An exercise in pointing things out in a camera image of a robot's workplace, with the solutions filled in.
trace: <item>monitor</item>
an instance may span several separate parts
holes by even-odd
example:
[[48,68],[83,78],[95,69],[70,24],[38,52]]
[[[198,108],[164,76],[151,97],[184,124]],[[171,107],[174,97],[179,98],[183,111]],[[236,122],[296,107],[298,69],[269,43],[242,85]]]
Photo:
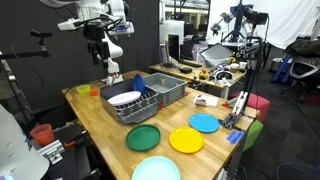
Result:
[[208,24],[199,24],[198,26],[198,32],[207,32],[208,30]]
[[194,34],[195,34],[194,24],[184,24],[184,36],[194,35]]
[[168,46],[169,55],[179,61],[180,60],[180,45],[179,45],[179,35],[168,34]]

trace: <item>dark wall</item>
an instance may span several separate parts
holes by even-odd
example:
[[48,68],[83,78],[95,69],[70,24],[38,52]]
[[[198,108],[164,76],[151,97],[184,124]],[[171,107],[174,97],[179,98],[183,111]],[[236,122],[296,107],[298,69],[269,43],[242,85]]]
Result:
[[[159,3],[147,0],[127,2],[130,8],[135,9],[130,11],[135,33],[129,40],[126,35],[118,37],[120,42],[115,44],[123,48],[124,55],[114,61],[119,63],[121,72],[134,69],[149,71],[148,67],[158,63],[159,57]],[[0,1],[0,7],[2,53],[11,53],[11,45],[28,36],[30,29],[53,33],[51,38],[46,39],[46,47],[51,57],[7,60],[28,101],[32,103],[33,110],[63,104],[63,88],[105,77],[102,65],[93,65],[87,54],[87,42],[82,36],[82,30],[72,33],[61,32],[57,24],[64,20],[53,9],[44,6],[38,0]],[[73,5],[68,7],[75,12]],[[66,18],[72,17],[65,8],[58,11]],[[14,49],[16,52],[38,51],[40,47],[37,40],[31,37],[17,44]],[[41,75],[44,81],[40,93],[42,81],[34,71]]]

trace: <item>plate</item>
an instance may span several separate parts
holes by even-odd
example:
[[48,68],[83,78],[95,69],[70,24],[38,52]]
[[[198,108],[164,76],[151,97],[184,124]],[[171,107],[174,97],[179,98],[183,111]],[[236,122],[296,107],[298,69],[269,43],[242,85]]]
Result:
[[109,103],[113,106],[121,106],[124,104],[128,104],[139,99],[141,96],[141,92],[139,91],[130,91],[122,94],[118,94],[108,99]]
[[174,149],[183,153],[198,152],[204,144],[202,134],[191,127],[173,130],[170,133],[169,142]]
[[219,121],[209,114],[195,114],[190,117],[189,124],[200,132],[214,132],[219,129]]
[[146,88],[143,77],[140,74],[136,74],[133,79],[133,90],[139,91],[141,94],[144,93]]
[[156,146],[160,141],[160,131],[157,127],[144,124],[129,131],[126,137],[127,146],[135,151],[146,151]]
[[178,167],[170,159],[153,156],[143,160],[134,170],[132,180],[180,180]]

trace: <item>wooden table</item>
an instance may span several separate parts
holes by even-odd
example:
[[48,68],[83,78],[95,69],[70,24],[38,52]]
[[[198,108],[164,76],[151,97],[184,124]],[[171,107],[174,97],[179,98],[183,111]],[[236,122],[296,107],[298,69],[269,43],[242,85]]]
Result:
[[[143,76],[148,75],[132,71],[123,74],[123,77],[124,79],[132,78],[137,73]],[[102,84],[93,84],[92,87],[100,88]],[[176,128],[189,127],[188,120],[193,114],[208,113],[218,119],[224,119],[231,110],[221,106],[225,101],[223,99],[219,99],[218,106],[215,108],[196,105],[193,103],[193,99],[200,92],[191,88],[187,88],[186,91],[190,94],[163,107],[156,115],[141,123],[154,125],[161,132],[159,144],[145,152],[130,150],[125,143],[127,133],[138,124],[123,125],[112,119],[102,106],[99,96],[78,94],[74,89],[71,89],[67,92],[66,99],[84,129],[90,133],[91,139],[116,179],[131,179],[138,164],[152,156],[164,156],[171,159],[179,168],[182,180],[213,179],[217,177],[235,151],[240,154],[242,152],[242,149],[237,148],[240,143],[231,145],[226,140],[231,130],[220,127],[216,132],[203,133],[204,147],[194,154],[184,154],[173,149],[169,144],[169,134]],[[256,111],[247,108],[246,114],[255,116]],[[246,131],[252,122],[251,118],[243,116],[236,123],[236,126]]]
[[[150,66],[149,68],[155,72],[160,72],[160,73],[168,74],[171,76],[175,76],[177,78],[181,78],[186,81],[192,81],[194,79],[194,76],[196,76],[198,82],[203,82],[205,85],[208,85],[210,87],[221,89],[221,93],[220,93],[221,98],[224,98],[224,99],[228,98],[229,86],[223,86],[223,85],[221,85],[219,83],[215,83],[213,81],[199,80],[199,74],[203,69],[202,67],[195,68],[195,67],[191,67],[191,66],[187,66],[187,65],[179,64],[179,63],[177,64],[177,66],[180,68],[184,68],[184,67],[191,68],[192,72],[194,72],[194,73],[184,74],[184,73],[181,73],[179,71],[179,69],[166,68],[166,67],[162,66],[161,64],[156,64],[156,65]],[[242,74],[242,73],[232,73],[232,75],[233,75],[233,80],[235,82],[244,77],[244,74]]]

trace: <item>blue plate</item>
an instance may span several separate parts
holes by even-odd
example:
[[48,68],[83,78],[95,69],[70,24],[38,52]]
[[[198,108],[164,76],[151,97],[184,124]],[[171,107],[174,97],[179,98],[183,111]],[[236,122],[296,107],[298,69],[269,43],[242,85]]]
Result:
[[200,132],[214,132],[219,129],[219,121],[209,114],[195,114],[190,117],[189,124]]
[[180,180],[178,167],[170,159],[153,156],[143,160],[134,170],[132,180]]
[[140,74],[136,74],[133,79],[133,90],[140,91],[141,94],[144,94],[145,89],[146,85],[143,77]]

